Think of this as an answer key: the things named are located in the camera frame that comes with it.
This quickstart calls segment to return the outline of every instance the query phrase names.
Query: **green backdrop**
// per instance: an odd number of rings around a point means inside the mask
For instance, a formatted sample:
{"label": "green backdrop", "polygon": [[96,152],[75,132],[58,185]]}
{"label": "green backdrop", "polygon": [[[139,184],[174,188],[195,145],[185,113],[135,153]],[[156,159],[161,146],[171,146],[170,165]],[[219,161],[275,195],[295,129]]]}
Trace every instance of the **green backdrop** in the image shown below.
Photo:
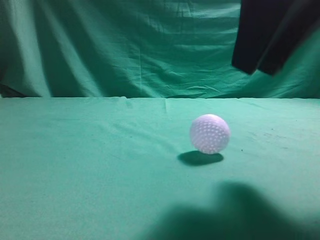
{"label": "green backdrop", "polygon": [[319,98],[319,31],[276,77],[231,66],[240,6],[240,0],[0,0],[2,93]]}

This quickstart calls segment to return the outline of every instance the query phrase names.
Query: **dimpled ball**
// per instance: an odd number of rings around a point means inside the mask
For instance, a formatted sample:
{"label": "dimpled ball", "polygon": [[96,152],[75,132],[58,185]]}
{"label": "dimpled ball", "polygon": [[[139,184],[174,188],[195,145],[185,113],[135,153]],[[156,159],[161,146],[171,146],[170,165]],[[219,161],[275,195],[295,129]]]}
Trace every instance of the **dimpled ball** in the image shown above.
{"label": "dimpled ball", "polygon": [[196,118],[190,128],[191,143],[204,154],[225,149],[230,139],[228,124],[219,116],[206,114]]}

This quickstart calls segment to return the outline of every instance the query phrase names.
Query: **golf ball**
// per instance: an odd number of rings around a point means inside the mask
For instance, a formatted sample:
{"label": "golf ball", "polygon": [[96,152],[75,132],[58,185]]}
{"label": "golf ball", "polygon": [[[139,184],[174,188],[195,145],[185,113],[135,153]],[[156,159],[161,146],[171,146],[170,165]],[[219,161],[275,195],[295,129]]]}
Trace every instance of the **golf ball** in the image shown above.
{"label": "golf ball", "polygon": [[230,139],[230,129],[221,117],[205,114],[192,122],[190,139],[194,147],[200,152],[216,154],[227,147]]}

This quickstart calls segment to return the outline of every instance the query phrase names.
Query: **green cloth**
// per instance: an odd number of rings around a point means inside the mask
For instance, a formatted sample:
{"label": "green cloth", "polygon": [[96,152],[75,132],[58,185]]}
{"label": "green cloth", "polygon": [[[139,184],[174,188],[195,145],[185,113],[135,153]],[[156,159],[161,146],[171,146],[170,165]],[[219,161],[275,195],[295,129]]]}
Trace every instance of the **green cloth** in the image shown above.
{"label": "green cloth", "polygon": [[240,0],[0,0],[0,88],[30,97],[319,98],[320,31],[272,78],[232,68]]}
{"label": "green cloth", "polygon": [[[319,104],[2,98],[0,239],[319,239]],[[208,113],[222,155],[190,143]]]}

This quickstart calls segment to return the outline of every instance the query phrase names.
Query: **table surface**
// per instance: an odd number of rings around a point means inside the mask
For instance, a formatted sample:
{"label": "table surface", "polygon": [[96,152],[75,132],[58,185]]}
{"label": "table surface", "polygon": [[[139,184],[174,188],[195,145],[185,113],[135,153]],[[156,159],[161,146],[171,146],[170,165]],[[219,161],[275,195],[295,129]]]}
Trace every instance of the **table surface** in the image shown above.
{"label": "table surface", "polygon": [[[319,109],[319,99],[2,98],[0,239],[318,239]],[[209,113],[231,129],[221,154],[190,143],[192,120]]]}

